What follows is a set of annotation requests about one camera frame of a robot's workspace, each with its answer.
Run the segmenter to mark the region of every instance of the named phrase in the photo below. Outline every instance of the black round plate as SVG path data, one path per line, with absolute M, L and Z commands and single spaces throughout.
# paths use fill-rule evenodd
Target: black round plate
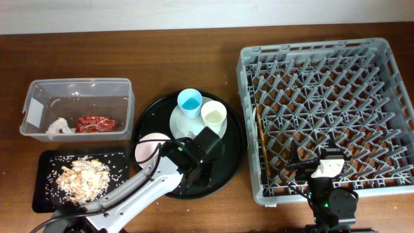
M 132 135 L 133 143 L 138 142 L 140 138 L 149 133 L 163 133 L 173 138 L 169 130 L 169 118 L 177 106 L 179 93 L 178 91 L 168 94 L 147 107 L 135 124 Z M 224 155 L 221 159 L 213 163 L 212 179 L 209 186 L 200 187 L 193 185 L 186 187 L 185 185 L 181 185 L 174 191 L 168 193 L 168 197 L 193 199 L 204 197 L 218 191 L 234 176 L 241 162 L 241 157 L 245 154 L 245 134 L 234 110 L 220 98 L 202 91 L 200 93 L 205 97 L 221 102 L 227 108 L 227 129 L 222 138 L 222 143 L 225 145 Z

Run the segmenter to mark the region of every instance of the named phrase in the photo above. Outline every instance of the chopstick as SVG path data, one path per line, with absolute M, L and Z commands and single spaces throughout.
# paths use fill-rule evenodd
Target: chopstick
M 257 116 L 257 122 L 259 122 L 261 149 L 263 150 L 263 156 L 265 157 L 266 173 L 267 173 L 267 176 L 270 177 L 269 162 L 267 160 L 267 153 L 266 153 L 266 146 L 265 146 L 265 144 L 266 144 L 265 135 L 264 135 L 263 129 L 261 127 L 261 119 L 260 119 L 260 114 L 259 114 L 259 105 L 257 103 L 256 103 L 256 116 Z

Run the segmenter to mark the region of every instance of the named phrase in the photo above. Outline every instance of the wall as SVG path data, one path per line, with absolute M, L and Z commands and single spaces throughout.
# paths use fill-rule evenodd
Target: wall
M 0 0 L 0 34 L 414 21 L 412 0 Z

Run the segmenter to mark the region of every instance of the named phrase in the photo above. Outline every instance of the plastic crate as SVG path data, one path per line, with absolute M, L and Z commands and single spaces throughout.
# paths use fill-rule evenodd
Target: plastic crate
M 247 47 L 237 64 L 244 109 L 253 196 L 260 205 L 305 199 L 277 177 L 287 163 L 291 140 L 301 160 L 317 156 L 333 133 L 351 159 L 334 186 L 360 196 L 414 192 L 413 108 L 382 38 Z M 257 137 L 262 118 L 269 167 Z M 306 192 L 307 183 L 286 180 Z
M 135 97 L 127 78 L 66 78 L 35 80 L 23 107 L 26 113 L 20 133 L 43 142 L 129 140 L 134 121 Z M 114 131 L 99 133 L 46 134 L 59 117 L 76 128 L 81 117 L 117 120 Z

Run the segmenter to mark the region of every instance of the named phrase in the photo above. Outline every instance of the red wrapper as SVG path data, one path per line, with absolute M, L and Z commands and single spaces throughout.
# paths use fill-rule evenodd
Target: red wrapper
M 87 116 L 78 119 L 77 133 L 97 133 L 113 131 L 118 122 L 104 116 Z

